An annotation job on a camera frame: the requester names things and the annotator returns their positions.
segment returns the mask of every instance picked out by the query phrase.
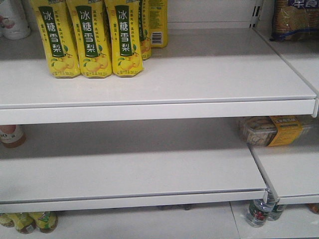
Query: barcode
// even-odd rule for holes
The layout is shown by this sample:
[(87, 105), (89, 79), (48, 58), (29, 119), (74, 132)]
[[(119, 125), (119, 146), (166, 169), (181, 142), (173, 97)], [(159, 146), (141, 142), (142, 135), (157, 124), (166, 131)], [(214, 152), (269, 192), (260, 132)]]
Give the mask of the barcode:
[(163, 41), (163, 33), (162, 32), (152, 32), (152, 44), (161, 45)]

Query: shelf bracket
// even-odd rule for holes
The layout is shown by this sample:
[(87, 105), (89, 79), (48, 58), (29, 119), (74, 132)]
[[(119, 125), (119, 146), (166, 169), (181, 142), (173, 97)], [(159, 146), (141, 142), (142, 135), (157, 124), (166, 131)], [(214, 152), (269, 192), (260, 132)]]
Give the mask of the shelf bracket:
[(253, 15), (252, 15), (249, 27), (256, 27), (257, 26), (259, 16), (260, 16), (260, 10), (261, 10), (261, 7), (263, 5), (263, 2), (264, 2), (263, 0), (256, 0), (256, 4), (254, 7), (254, 11), (253, 11)]

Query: yellow juice carton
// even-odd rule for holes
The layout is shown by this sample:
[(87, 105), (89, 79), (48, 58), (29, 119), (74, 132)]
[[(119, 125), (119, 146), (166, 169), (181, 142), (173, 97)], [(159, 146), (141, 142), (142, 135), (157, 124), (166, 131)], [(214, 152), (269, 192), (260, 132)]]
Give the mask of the yellow juice carton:
[(103, 0), (66, 0), (78, 47), (81, 73), (87, 78), (112, 74), (111, 43)]
[(150, 1), (151, 47), (167, 46), (167, 0)]
[(139, 0), (105, 0), (112, 38), (113, 73), (132, 77), (143, 70)]
[(140, 42), (143, 60), (151, 57), (150, 5), (149, 0), (140, 0), (139, 6)]
[(56, 78), (81, 74), (72, 21), (65, 0), (30, 0), (49, 70)]

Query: store shelf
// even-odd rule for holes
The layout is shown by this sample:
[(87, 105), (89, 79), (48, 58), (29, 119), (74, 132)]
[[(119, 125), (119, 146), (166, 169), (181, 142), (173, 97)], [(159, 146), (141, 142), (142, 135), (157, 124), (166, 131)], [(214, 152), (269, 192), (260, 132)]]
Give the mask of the store shelf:
[(264, 196), (265, 183), (233, 119), (40, 124), (25, 132), (19, 148), (1, 146), (0, 212)]
[[(81, 210), (61, 212), (58, 227), (50, 234), (38, 231), (23, 235), (26, 239), (238, 239), (239, 235), (229, 203), (195, 205), (184, 211), (173, 207)], [(0, 228), (6, 239), (21, 238), (12, 228)]]
[(231, 208), (241, 239), (292, 239), (312, 238), (319, 235), (319, 217), (304, 204), (288, 205), (281, 217), (254, 228), (245, 221), (248, 202), (231, 202)]
[(251, 151), (279, 204), (319, 203), (318, 128), (291, 145)]
[(0, 124), (312, 114), (316, 94), (252, 29), (172, 30), (134, 78), (55, 79), (40, 36), (0, 39)]

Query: brown bottle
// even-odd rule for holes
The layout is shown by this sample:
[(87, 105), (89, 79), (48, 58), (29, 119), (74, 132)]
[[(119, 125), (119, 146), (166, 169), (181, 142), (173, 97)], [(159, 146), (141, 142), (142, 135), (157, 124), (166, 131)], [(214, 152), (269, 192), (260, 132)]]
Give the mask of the brown bottle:
[(0, 125), (0, 140), (7, 148), (15, 148), (25, 142), (25, 134), (18, 124)]
[(55, 212), (32, 212), (28, 213), (35, 220), (37, 227), (42, 233), (52, 232), (58, 223)]
[(14, 222), (5, 213), (0, 213), (0, 224), (7, 228), (14, 227)]
[(22, 234), (29, 234), (36, 228), (35, 221), (28, 213), (6, 213), (14, 222), (15, 229)]

